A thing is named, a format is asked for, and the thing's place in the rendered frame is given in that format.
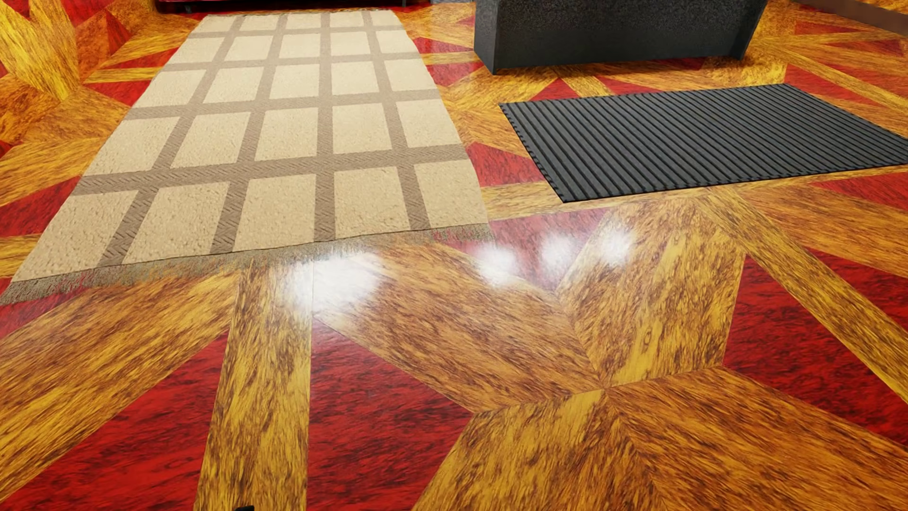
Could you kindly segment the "black ribbed floor mat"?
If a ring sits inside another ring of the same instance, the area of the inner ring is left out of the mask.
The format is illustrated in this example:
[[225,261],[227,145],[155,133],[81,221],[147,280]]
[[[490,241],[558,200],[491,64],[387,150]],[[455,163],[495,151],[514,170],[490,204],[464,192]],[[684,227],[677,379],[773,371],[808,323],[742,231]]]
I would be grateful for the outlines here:
[[908,165],[908,136],[789,84],[499,108],[562,203]]

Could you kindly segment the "dark red furniture base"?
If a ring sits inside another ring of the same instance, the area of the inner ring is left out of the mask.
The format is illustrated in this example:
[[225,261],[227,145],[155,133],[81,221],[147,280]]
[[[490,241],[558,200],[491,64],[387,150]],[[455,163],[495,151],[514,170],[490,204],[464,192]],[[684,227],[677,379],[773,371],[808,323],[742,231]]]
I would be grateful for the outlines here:
[[271,11],[427,7],[458,0],[148,0],[162,14],[232,14]]

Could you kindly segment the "beige checkered rug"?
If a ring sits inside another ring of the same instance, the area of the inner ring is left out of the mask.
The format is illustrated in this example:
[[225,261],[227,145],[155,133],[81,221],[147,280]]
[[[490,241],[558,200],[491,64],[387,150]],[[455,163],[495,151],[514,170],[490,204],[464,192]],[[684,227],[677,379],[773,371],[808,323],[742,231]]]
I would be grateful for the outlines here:
[[210,16],[85,166],[0,295],[483,239],[471,159],[391,10]]

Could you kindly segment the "dark grey speckled cabinet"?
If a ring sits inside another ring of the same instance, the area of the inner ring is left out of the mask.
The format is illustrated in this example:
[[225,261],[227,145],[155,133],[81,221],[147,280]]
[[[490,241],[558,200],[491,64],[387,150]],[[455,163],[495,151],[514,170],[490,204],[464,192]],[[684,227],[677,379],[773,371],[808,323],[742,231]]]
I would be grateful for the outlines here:
[[492,74],[562,64],[741,60],[767,0],[476,0],[473,49]]

